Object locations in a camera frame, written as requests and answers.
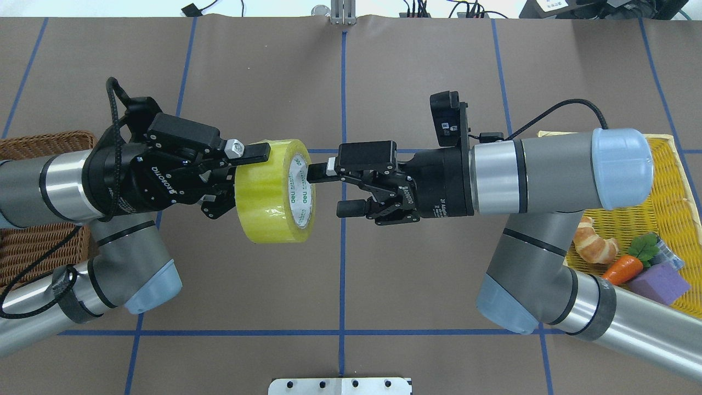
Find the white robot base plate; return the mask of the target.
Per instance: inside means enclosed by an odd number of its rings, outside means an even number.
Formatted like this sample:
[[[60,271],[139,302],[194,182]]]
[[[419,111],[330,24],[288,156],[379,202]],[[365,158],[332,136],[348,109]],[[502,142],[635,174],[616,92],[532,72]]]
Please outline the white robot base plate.
[[[268,394],[413,394],[403,377],[329,377],[275,379]]]

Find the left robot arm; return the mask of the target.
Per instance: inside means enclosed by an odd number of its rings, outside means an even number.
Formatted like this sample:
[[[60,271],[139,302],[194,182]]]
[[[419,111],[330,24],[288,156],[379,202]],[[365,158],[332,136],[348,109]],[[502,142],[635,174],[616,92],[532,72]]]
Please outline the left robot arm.
[[[2,161],[2,230],[70,225],[2,292],[2,356],[90,322],[116,307],[163,305],[182,280],[153,213],[235,207],[238,167],[268,162],[271,143],[224,140],[215,127],[164,113],[153,98],[118,95],[91,149]]]

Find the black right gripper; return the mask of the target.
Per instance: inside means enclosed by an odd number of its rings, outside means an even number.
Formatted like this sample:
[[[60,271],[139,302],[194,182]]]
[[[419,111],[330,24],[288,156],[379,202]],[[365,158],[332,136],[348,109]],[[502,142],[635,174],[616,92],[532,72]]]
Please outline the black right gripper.
[[[348,182],[378,176],[379,189],[371,188],[371,197],[339,201],[336,216],[396,225],[473,215],[468,175],[467,155],[460,147],[419,151],[402,162],[397,160],[396,142],[382,140],[339,145],[336,157],[309,165],[307,181]]]

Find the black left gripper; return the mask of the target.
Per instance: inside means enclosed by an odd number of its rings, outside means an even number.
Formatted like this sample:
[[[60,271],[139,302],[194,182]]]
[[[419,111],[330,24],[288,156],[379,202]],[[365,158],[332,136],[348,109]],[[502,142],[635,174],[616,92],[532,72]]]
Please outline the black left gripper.
[[[151,97],[120,97],[120,102],[126,109],[118,125],[131,133],[121,145],[120,168],[108,129],[82,175],[88,201],[104,215],[200,204],[207,218],[217,219],[236,207],[233,165],[270,158],[270,143],[224,140],[218,128],[163,113]]]

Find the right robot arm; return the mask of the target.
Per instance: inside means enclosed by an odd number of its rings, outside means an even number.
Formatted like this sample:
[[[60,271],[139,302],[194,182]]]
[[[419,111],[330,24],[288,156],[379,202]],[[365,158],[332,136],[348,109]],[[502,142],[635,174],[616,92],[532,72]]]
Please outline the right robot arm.
[[[700,381],[700,320],[564,265],[584,210],[648,197],[653,157],[642,133],[597,128],[471,146],[466,127],[442,122],[437,139],[439,149],[406,162],[390,140],[342,144],[309,166],[307,180],[371,193],[339,202],[337,215],[377,225],[506,213],[476,302],[485,318],[519,334],[551,325]]]

